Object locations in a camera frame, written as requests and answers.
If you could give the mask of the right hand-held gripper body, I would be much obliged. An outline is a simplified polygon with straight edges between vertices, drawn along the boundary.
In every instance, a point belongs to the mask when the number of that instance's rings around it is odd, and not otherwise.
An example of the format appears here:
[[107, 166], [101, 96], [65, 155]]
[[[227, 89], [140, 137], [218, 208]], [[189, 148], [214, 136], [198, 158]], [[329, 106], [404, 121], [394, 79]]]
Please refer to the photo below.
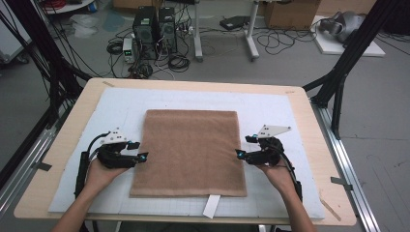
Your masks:
[[264, 125], [257, 134], [254, 134], [257, 136], [260, 150], [247, 153], [247, 163], [252, 165], [278, 164], [284, 149], [277, 135], [288, 131], [291, 131], [290, 127]]

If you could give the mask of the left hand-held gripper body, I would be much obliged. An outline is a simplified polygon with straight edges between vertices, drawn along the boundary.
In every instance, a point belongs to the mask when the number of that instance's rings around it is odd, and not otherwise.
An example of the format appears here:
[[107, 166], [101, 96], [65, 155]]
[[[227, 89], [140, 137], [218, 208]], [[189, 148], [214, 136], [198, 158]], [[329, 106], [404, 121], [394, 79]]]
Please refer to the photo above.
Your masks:
[[134, 167], [137, 164], [136, 155], [121, 154], [127, 149], [129, 141], [119, 129], [110, 131], [103, 137], [101, 146], [96, 150], [97, 159], [107, 168]]

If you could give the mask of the brown terry towel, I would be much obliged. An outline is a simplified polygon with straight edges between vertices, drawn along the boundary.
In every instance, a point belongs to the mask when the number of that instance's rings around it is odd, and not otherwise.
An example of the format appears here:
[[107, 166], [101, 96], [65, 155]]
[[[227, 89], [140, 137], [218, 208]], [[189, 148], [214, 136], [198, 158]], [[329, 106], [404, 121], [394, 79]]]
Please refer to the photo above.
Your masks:
[[131, 197], [245, 197], [235, 111], [150, 109], [140, 150], [149, 154], [135, 168]]

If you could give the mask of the person's left hand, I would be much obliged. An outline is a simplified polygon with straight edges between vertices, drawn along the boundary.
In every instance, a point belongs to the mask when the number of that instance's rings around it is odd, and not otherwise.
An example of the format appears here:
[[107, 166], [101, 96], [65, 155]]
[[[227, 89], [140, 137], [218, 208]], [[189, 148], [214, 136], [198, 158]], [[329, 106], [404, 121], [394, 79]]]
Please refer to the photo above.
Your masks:
[[128, 168], [107, 168], [98, 159], [94, 159], [89, 167], [83, 191], [89, 196], [97, 196]]

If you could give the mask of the white foam mat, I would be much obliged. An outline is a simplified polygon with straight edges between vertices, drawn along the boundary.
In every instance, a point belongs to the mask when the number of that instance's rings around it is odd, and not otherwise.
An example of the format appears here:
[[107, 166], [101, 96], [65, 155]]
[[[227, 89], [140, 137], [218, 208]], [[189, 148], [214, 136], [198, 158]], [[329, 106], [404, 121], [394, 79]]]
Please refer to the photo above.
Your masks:
[[[63, 213], [73, 203], [73, 188], [79, 166], [79, 153], [92, 137], [103, 131], [119, 129], [130, 140], [142, 138], [143, 114], [149, 109], [215, 109], [234, 110], [239, 116], [240, 136], [253, 134], [262, 126], [288, 127], [278, 139], [285, 154], [296, 166], [302, 182], [303, 204], [313, 220], [325, 218], [324, 208], [305, 152], [290, 99], [285, 95], [233, 92], [195, 92], [182, 90], [149, 90], [107, 88], [87, 123], [71, 155], [53, 200], [51, 213]], [[202, 197], [130, 197], [133, 171], [114, 180], [94, 201], [90, 211], [96, 214], [118, 213], [138, 216], [202, 217], [208, 202]]]

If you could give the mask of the white towel label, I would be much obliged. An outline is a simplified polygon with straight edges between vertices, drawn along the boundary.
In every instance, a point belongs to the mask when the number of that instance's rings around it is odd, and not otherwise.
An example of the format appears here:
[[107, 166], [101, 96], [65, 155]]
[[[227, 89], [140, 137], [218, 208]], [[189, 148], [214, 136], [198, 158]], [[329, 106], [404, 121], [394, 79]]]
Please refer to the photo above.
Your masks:
[[215, 194], [210, 194], [205, 204], [202, 215], [206, 218], [213, 218], [215, 216], [219, 203], [220, 203], [220, 196], [215, 195]]

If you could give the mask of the grey tape strip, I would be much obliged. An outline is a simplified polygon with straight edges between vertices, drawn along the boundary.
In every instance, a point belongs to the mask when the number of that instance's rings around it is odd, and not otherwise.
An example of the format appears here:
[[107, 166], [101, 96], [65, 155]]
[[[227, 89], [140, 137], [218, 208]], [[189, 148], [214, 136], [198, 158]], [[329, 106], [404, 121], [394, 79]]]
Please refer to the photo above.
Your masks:
[[40, 169], [43, 171], [49, 171], [51, 167], [52, 167], [51, 164], [44, 163], [42, 161], [38, 161], [32, 164], [32, 168], [36, 170]]
[[353, 186], [341, 178], [331, 177], [331, 183], [343, 186], [346, 191], [353, 190]]

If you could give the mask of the wooden table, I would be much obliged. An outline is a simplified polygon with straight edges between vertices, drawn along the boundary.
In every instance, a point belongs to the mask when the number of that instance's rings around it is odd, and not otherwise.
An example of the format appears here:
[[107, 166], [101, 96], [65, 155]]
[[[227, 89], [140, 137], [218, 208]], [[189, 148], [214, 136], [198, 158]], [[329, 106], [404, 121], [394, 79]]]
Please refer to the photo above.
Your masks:
[[344, 187], [331, 183], [331, 177], [339, 178], [339, 174], [303, 88], [298, 86], [116, 78], [93, 78], [87, 82], [68, 118], [44, 155], [44, 162], [51, 164], [52, 167], [49, 171], [39, 170], [36, 172], [16, 204], [14, 209], [16, 218], [55, 219], [60, 217], [58, 213], [50, 213], [47, 209], [57, 191], [64, 166], [69, 160], [69, 154], [79, 141], [86, 123], [97, 107], [103, 91], [113, 87], [130, 87], [136, 90], [178, 90], [195, 93], [208, 91], [211, 93], [286, 96], [290, 100], [290, 106], [294, 112], [296, 125], [307, 152], [307, 160], [312, 168], [319, 197], [322, 197], [341, 217], [341, 221], [337, 221], [320, 201], [325, 218], [316, 223], [323, 226], [352, 226], [357, 222]]

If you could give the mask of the white power supply unit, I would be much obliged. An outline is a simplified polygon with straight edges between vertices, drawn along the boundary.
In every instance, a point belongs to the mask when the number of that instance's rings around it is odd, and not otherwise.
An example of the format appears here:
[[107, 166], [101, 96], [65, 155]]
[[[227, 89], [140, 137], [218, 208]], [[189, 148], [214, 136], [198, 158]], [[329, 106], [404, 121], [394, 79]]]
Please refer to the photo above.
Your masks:
[[125, 61], [131, 64], [135, 61], [135, 52], [133, 47], [132, 38], [123, 39], [123, 54]]

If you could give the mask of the large black computer tower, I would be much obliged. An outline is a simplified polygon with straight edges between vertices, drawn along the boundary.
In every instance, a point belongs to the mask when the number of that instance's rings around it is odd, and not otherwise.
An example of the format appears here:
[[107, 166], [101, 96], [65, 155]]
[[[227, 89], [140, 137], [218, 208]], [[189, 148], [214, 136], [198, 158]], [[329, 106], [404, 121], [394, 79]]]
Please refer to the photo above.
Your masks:
[[147, 59], [155, 60], [157, 53], [155, 45], [160, 39], [160, 27], [157, 11], [154, 6], [140, 6], [132, 24], [135, 39], [142, 45], [140, 51]]

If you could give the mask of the slim black computer tower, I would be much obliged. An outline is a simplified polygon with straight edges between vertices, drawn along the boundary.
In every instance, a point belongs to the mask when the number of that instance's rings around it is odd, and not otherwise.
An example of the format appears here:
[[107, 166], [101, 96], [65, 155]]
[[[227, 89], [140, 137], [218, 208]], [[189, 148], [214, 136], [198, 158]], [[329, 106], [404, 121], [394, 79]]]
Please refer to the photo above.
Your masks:
[[177, 51], [175, 9], [172, 7], [159, 8], [160, 44], [163, 51], [175, 53]]

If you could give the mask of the clear plastic bag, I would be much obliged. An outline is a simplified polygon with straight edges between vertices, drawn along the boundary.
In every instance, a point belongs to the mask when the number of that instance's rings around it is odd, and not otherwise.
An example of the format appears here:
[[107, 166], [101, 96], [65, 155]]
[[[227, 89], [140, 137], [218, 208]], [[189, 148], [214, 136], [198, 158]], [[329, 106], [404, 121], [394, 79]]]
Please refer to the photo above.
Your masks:
[[88, 14], [74, 14], [71, 21], [73, 22], [74, 35], [77, 38], [87, 39], [98, 32], [99, 20], [96, 17]]

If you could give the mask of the grey rounded shell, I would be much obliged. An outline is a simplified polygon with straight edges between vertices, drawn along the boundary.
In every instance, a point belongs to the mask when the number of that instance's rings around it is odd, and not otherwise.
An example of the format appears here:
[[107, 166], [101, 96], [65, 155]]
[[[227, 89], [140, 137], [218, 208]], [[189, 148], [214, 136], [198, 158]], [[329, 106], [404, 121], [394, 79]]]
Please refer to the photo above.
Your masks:
[[351, 11], [337, 12], [331, 17], [323, 18], [319, 22], [319, 30], [326, 31], [337, 41], [345, 44], [360, 28], [365, 20], [364, 15]]

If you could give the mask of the round white table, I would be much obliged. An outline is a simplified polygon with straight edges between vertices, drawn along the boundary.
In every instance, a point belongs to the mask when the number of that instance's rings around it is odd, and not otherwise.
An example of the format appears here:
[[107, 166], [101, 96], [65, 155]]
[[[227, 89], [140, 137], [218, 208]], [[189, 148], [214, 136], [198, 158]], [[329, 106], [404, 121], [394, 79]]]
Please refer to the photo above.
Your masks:
[[43, 0], [41, 9], [48, 15], [68, 13], [81, 9], [94, 13], [98, 10], [98, 4], [96, 0]]

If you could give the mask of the aluminium rail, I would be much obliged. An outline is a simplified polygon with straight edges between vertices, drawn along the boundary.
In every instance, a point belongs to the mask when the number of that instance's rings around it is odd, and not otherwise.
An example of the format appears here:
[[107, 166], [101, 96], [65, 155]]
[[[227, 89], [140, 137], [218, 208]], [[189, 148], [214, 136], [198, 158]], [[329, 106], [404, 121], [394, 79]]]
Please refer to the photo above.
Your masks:
[[34, 142], [29, 146], [28, 151], [24, 153], [23, 159], [17, 166], [11, 178], [6, 182], [5, 188], [0, 190], [0, 220], [8, 212], [13, 201], [21, 192], [28, 179], [36, 171], [32, 164], [42, 161], [45, 153], [50, 148], [58, 129], [52, 127], [43, 130], [36, 136]]
[[339, 178], [353, 186], [353, 190], [345, 190], [345, 192], [347, 193], [355, 218], [365, 232], [381, 232], [347, 151], [345, 150], [342, 141], [337, 139], [335, 133], [331, 129], [331, 113], [327, 108], [320, 108], [315, 104], [312, 104], [311, 107], [328, 144]]

